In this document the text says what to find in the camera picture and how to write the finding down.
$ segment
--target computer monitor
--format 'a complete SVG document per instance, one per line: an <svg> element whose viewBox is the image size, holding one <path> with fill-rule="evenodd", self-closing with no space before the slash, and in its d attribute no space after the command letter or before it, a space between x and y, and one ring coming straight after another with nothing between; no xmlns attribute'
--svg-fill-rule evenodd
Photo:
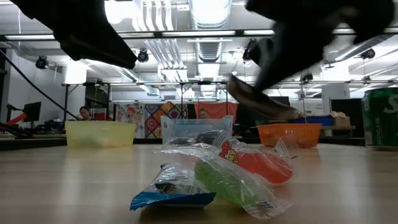
<svg viewBox="0 0 398 224"><path fill-rule="evenodd" d="M24 109L22 110L27 115L27 118L24 119L24 122L38 121L40 119L41 107L42 102L26 104Z"/></svg>

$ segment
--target orange plastic basket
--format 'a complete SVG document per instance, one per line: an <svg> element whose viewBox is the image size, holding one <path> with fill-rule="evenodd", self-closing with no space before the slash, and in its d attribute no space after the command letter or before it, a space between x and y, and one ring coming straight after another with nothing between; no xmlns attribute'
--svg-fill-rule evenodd
<svg viewBox="0 0 398 224"><path fill-rule="evenodd" d="M302 148L318 145L322 124L268 124L258 126L261 144L265 146L276 145L283 136L295 136L297 143Z"/></svg>

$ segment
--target candy wrapper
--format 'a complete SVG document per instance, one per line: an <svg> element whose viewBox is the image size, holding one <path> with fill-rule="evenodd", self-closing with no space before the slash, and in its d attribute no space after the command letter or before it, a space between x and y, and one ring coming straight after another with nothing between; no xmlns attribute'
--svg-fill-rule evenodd
<svg viewBox="0 0 398 224"><path fill-rule="evenodd" d="M211 150L195 146L169 146L156 151L177 169L192 170L209 192L239 205L250 215L268 219L291 204L277 199L262 179Z"/></svg>
<svg viewBox="0 0 398 224"><path fill-rule="evenodd" d="M264 177L272 184L282 184L293 176L290 151L298 148L293 136L280 138L272 150L266 151L255 149L246 143L239 142L226 131L220 131L212 145L214 147L207 147L208 150Z"/></svg>
<svg viewBox="0 0 398 224"><path fill-rule="evenodd" d="M171 164L164 164L161 169L154 181L133 198L130 210L148 205L202 208L214 200L216 194L205 190L195 180L193 171L177 170Z"/></svg>

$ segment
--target wooden table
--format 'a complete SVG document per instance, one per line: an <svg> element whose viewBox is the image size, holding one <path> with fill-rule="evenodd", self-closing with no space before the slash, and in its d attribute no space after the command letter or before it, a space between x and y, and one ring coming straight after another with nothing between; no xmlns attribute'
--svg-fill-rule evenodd
<svg viewBox="0 0 398 224"><path fill-rule="evenodd" d="M274 187L294 206L269 221L219 200L204 210L154 207L130 212L133 196L163 163L152 153L157 147L0 152L0 223L398 222L398 154L334 145L299 150L294 177Z"/></svg>

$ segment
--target black robotic arm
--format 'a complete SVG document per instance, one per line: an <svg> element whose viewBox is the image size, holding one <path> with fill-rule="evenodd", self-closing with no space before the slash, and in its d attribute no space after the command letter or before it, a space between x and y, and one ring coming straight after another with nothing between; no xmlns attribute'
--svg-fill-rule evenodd
<svg viewBox="0 0 398 224"><path fill-rule="evenodd" d="M137 57L109 24L104 0L11 0L53 31L73 60L91 59L133 69Z"/></svg>

